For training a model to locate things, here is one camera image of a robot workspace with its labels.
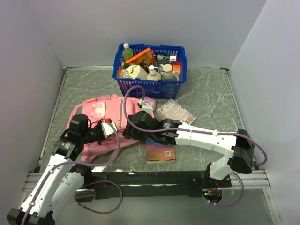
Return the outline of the pink student backpack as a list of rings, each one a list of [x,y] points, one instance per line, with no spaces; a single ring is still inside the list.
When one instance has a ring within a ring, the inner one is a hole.
[[[117,147],[123,148],[136,143],[135,140],[125,139],[122,135],[127,125],[123,108],[126,109],[127,115],[134,115],[141,111],[139,100],[135,97],[127,97],[126,102],[124,102],[124,97],[104,95],[88,99],[72,110],[69,120],[76,114],[85,114],[91,122],[111,120],[111,122],[116,124],[118,129],[117,135],[111,135],[101,144],[97,142],[84,144],[83,151],[81,152],[82,162],[90,163],[96,156],[110,152],[111,155],[108,162],[112,165],[113,159],[118,155]]]

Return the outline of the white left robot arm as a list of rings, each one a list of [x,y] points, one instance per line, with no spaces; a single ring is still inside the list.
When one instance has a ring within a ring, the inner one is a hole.
[[[11,225],[53,225],[54,214],[79,188],[93,182],[92,165],[77,161],[85,144],[105,140],[102,122],[91,123],[87,115],[76,114],[69,128],[55,143],[47,168],[31,194],[18,209],[11,209]]]

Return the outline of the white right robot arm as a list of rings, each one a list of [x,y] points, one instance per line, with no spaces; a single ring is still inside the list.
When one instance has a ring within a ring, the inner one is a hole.
[[[152,139],[162,145],[194,146],[222,154],[219,160],[207,166],[204,180],[210,187],[216,186],[233,172],[252,173],[255,145],[244,129],[229,133],[218,132],[178,120],[159,121],[147,112],[139,111],[129,115],[122,135],[126,139]]]

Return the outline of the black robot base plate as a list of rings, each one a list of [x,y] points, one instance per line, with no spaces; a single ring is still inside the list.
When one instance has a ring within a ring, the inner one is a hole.
[[[218,181],[205,174],[205,171],[93,172],[91,179],[78,190],[92,191],[98,200],[119,197],[119,190],[123,197],[202,197],[206,189],[232,186],[228,175]]]

